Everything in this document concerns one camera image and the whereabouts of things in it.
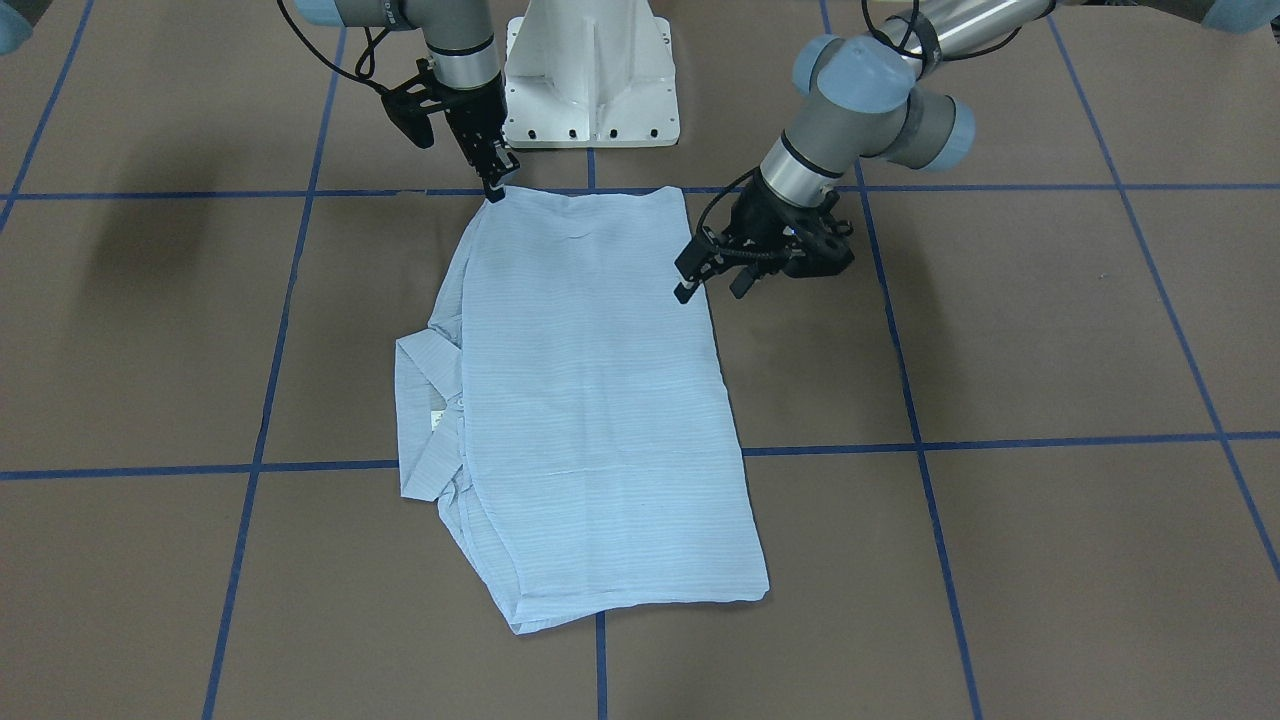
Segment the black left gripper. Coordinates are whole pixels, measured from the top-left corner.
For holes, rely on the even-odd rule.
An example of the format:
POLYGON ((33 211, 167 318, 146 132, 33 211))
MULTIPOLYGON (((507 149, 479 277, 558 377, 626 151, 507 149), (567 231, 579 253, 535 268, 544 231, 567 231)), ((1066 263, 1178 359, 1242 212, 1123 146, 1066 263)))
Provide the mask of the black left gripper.
POLYGON ((832 214, 840 196, 819 192, 813 208, 796 206, 771 190, 759 170, 723 187, 701 210, 691 238, 675 259, 680 275, 673 293, 687 305, 714 277, 737 268, 730 283, 744 299, 767 275, 794 279, 838 275, 852 265, 852 225, 832 214))

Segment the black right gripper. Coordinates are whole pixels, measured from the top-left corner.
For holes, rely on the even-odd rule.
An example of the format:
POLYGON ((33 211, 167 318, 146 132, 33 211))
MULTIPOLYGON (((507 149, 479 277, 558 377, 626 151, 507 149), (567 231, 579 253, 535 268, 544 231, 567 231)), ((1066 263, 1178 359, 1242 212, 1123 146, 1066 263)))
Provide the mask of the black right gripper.
POLYGON ((489 202, 506 197, 506 184, 520 161, 504 137, 506 91, 500 76, 476 88, 452 88, 436 77, 428 60, 417 60, 419 73, 380 92, 392 124, 419 149, 435 143, 431 118, 442 114, 467 164, 483 182, 489 202))

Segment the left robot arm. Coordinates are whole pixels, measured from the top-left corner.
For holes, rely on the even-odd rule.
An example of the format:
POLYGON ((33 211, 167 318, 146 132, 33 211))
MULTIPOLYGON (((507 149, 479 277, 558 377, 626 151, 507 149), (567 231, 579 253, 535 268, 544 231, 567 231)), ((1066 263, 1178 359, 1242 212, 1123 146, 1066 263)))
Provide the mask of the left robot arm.
POLYGON ((977 122, 960 100, 920 86, 941 67, 1009 45, 1056 1, 914 1, 863 33, 822 35, 797 54, 792 82, 803 105, 768 154, 722 188, 730 220, 700 217, 675 265, 675 297, 689 302, 710 279, 735 272, 744 297, 762 278, 837 275, 854 260, 851 225, 837 220, 837 184, 861 159, 942 172, 972 150, 977 122))

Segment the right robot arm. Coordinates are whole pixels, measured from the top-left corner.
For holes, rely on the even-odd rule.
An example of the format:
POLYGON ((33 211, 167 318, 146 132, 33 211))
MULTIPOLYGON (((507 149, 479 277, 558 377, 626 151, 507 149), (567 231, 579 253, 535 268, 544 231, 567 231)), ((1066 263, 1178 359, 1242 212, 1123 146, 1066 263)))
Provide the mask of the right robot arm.
POLYGON ((520 161, 504 137, 508 120, 497 32, 485 1, 279 1, 284 22, 298 41, 338 76, 372 90, 390 123, 416 147, 435 143, 433 118, 444 117, 489 202, 506 196, 520 161), (352 70, 323 55, 300 28, 361 28, 366 49, 352 70), (417 72, 389 87, 376 82, 378 45, 392 32, 417 31, 429 55, 417 72))

